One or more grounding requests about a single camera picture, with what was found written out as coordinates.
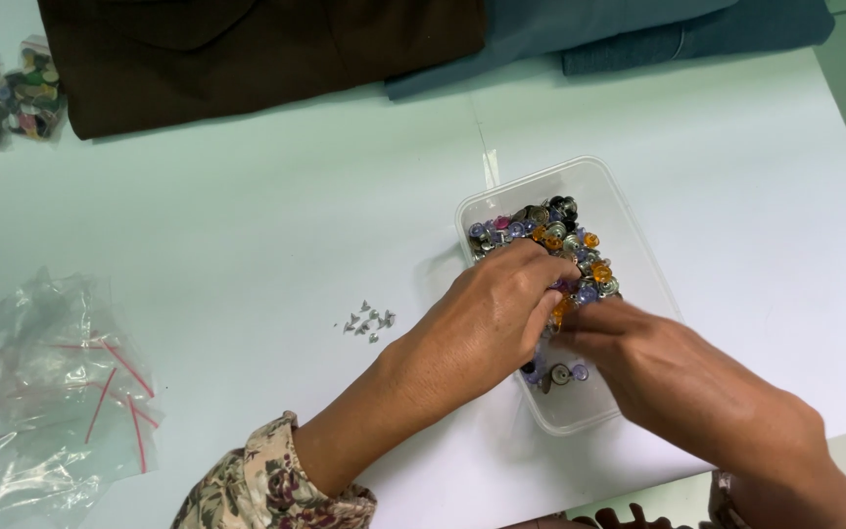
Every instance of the brown fabric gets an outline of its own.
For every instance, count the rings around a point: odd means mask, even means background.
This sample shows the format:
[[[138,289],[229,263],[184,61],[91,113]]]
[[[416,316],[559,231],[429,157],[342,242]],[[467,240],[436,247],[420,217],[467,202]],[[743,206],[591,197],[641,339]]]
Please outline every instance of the brown fabric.
[[[482,0],[39,0],[77,136],[261,110],[484,46]]]

